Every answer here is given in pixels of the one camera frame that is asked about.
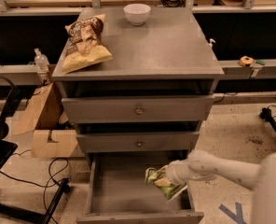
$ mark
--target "blue tape mark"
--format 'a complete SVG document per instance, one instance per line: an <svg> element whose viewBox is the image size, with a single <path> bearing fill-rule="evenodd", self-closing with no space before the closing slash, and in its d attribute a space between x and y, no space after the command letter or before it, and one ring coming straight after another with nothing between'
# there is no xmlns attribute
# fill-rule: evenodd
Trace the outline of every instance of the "blue tape mark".
<svg viewBox="0 0 276 224"><path fill-rule="evenodd" d="M228 208L226 208L223 204L220 205L219 209L223 211L231 219L233 219L237 224L246 224L243 220L242 205L240 203L235 203L235 207L237 210L236 215L233 212L231 212Z"/></svg>

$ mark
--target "crumpled bag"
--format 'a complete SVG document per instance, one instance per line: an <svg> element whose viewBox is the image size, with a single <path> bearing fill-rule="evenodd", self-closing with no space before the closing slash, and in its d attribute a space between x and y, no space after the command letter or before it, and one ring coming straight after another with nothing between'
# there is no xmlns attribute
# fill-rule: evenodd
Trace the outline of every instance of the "crumpled bag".
<svg viewBox="0 0 276 224"><path fill-rule="evenodd" d="M102 44L105 15L90 17L65 27L70 46L62 65L64 74L113 59Z"/></svg>
<svg viewBox="0 0 276 224"><path fill-rule="evenodd" d="M167 201L176 198L180 193L187 189L187 184L174 185L165 175L168 165L156 170L155 168L148 168L145 171L145 183L153 184L159 188Z"/></svg>

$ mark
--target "white container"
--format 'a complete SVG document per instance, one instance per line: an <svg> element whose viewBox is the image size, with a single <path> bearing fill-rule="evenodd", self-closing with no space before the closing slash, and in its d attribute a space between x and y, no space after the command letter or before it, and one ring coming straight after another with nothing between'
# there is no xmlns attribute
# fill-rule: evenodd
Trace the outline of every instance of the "white container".
<svg viewBox="0 0 276 224"><path fill-rule="evenodd" d="M42 54L39 49L34 49L35 57L34 61L37 66L37 70L40 72L48 72L48 58L46 55Z"/></svg>
<svg viewBox="0 0 276 224"><path fill-rule="evenodd" d="M129 4L123 8L127 20L135 26L142 25L149 17L151 7L146 4Z"/></svg>

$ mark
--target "drawer knob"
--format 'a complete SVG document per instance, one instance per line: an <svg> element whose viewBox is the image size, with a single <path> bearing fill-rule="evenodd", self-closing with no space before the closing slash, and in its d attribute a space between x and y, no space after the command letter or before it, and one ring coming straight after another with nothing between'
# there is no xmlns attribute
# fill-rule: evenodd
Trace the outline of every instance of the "drawer knob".
<svg viewBox="0 0 276 224"><path fill-rule="evenodd" d="M140 116L140 115L142 115L143 113L144 113L144 110L143 110L141 107L138 106L138 107L136 108L136 114Z"/></svg>
<svg viewBox="0 0 276 224"><path fill-rule="evenodd" d="M138 146L138 147L142 147L142 146L143 146L143 144L144 144L144 143L143 143L142 141L140 141L140 140L139 140L139 141L137 142L136 146Z"/></svg>

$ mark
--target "clear bottle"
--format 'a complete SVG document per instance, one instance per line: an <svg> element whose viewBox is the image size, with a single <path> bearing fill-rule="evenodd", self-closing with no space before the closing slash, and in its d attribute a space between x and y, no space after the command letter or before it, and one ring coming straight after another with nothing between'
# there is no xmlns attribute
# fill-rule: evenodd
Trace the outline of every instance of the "clear bottle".
<svg viewBox="0 0 276 224"><path fill-rule="evenodd" d="M42 54L39 49L34 49L35 57L34 61L37 66L37 70L41 72L48 72L48 58L46 55Z"/></svg>

